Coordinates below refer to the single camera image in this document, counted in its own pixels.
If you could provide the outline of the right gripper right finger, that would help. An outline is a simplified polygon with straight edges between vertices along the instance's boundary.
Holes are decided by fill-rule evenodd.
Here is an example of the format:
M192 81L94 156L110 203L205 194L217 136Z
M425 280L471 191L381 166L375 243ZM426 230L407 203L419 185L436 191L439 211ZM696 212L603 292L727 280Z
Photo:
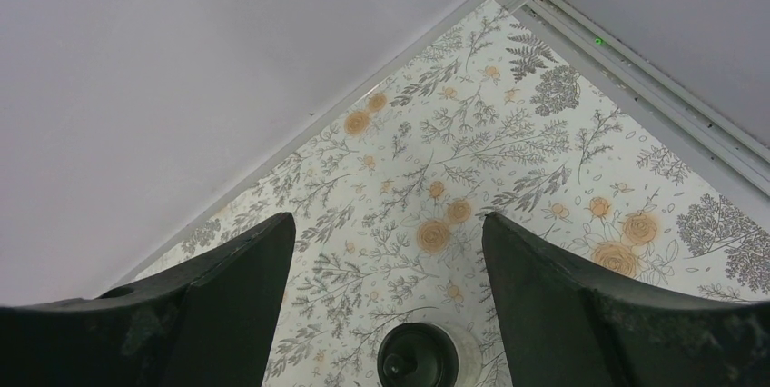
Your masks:
M642 283L499 214L482 247L516 386L766 386L768 303Z

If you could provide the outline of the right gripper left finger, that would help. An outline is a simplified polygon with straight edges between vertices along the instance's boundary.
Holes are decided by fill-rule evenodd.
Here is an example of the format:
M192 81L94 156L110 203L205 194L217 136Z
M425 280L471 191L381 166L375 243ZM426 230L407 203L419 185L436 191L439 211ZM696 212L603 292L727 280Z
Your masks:
M277 213L95 299L3 307L4 386L258 386L296 237Z

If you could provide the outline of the black spout seed bottle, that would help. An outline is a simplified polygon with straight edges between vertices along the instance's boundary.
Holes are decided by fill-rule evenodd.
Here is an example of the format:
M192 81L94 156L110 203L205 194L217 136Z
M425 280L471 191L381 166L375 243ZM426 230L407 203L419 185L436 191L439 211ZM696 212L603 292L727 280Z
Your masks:
M477 339L441 322L406 322L380 344L377 373L384 387L474 386L482 371Z

